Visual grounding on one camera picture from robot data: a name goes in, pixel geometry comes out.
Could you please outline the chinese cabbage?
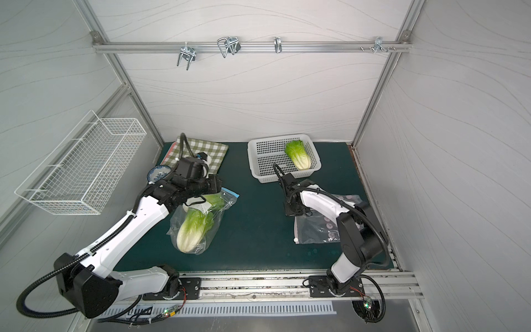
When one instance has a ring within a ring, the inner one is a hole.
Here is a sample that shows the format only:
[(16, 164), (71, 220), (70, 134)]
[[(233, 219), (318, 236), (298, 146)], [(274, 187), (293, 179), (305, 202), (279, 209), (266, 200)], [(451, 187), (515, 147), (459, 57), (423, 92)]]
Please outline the chinese cabbage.
[(209, 194), (203, 196), (211, 206), (208, 208), (207, 213), (213, 214), (214, 217), (221, 219), (223, 217), (225, 208), (224, 195), (220, 192), (218, 194)]
[(201, 251), (207, 232), (214, 225), (214, 215), (197, 209), (189, 209), (176, 238), (177, 249), (182, 253)]
[(304, 142), (297, 140), (288, 142), (284, 149), (285, 154), (292, 160), (294, 166), (299, 170), (309, 170), (311, 159), (306, 153)]

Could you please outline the pink dotted zipper bag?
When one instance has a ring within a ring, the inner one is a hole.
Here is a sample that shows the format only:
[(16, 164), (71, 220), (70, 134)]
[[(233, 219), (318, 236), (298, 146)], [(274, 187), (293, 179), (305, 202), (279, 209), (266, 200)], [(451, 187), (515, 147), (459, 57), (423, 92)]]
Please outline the pink dotted zipper bag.
[(339, 243), (338, 216), (350, 212), (357, 203), (362, 203), (358, 195), (334, 195), (332, 199), (324, 193), (306, 190), (300, 194), (300, 198), (304, 211), (303, 215), (295, 217), (296, 244)]

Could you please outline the clear blue zipper bag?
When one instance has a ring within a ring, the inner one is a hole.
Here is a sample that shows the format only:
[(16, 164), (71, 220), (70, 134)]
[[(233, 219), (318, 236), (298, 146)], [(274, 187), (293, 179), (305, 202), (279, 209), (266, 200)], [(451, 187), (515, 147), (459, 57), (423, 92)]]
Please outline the clear blue zipper bag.
[(219, 193), (194, 197), (178, 206), (167, 231), (175, 249), (190, 255), (204, 253), (212, 243), (225, 211), (238, 198), (237, 193), (222, 188)]

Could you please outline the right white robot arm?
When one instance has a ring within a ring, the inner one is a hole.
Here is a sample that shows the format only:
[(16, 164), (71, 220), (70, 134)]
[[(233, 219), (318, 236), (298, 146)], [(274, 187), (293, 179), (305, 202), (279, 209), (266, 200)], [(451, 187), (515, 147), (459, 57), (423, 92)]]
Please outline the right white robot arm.
[(297, 181), (291, 173), (277, 178), (288, 217), (314, 210), (337, 225), (342, 254), (326, 274), (333, 295), (346, 293), (351, 282), (359, 280), (370, 266), (387, 268), (391, 264), (389, 240), (368, 203), (347, 203), (312, 181)]

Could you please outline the white plastic basket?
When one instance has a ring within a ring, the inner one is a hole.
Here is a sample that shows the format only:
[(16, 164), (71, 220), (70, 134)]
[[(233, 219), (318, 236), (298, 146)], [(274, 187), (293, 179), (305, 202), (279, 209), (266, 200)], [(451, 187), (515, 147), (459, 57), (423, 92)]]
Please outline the white plastic basket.
[[(286, 145), (301, 141), (304, 151), (310, 161), (307, 170), (298, 170), (296, 164), (286, 154)], [(295, 178), (309, 177), (321, 169), (322, 164), (315, 145), (308, 135), (291, 134), (272, 138), (260, 138), (248, 143), (248, 160), (252, 176), (260, 183), (272, 183), (277, 181), (273, 165), (278, 165), (285, 173), (292, 173)]]

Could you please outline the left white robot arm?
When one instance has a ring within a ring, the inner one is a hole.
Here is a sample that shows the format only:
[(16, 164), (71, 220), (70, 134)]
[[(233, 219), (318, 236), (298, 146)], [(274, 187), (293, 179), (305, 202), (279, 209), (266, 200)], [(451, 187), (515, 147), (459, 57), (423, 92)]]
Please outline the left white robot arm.
[(164, 178), (139, 194), (134, 207), (99, 239), (77, 253), (79, 263), (57, 276), (59, 292), (86, 318), (96, 318), (115, 302), (153, 293), (177, 296), (179, 274), (168, 265), (116, 272), (124, 255), (159, 221), (191, 198), (216, 194), (221, 179), (208, 173), (211, 157), (184, 157)]

